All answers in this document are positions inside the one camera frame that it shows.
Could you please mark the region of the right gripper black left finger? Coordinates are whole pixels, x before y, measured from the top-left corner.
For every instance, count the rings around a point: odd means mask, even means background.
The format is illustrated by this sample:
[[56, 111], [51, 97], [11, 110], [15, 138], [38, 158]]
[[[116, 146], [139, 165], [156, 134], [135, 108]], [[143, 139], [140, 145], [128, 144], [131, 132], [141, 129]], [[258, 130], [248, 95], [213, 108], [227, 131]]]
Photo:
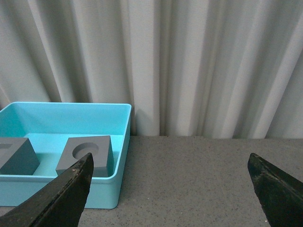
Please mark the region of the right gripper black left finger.
[[87, 202], [93, 156], [86, 154], [25, 202], [0, 218], [2, 227], [76, 227]]

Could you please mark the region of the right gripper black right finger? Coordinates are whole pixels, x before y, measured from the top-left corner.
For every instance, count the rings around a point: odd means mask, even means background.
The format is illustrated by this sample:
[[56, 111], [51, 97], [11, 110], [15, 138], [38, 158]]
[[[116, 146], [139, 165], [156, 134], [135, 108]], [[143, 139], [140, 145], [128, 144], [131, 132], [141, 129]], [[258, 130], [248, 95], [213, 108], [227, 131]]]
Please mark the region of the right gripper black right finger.
[[303, 183], [251, 153], [248, 171], [254, 191], [272, 227], [303, 225]]

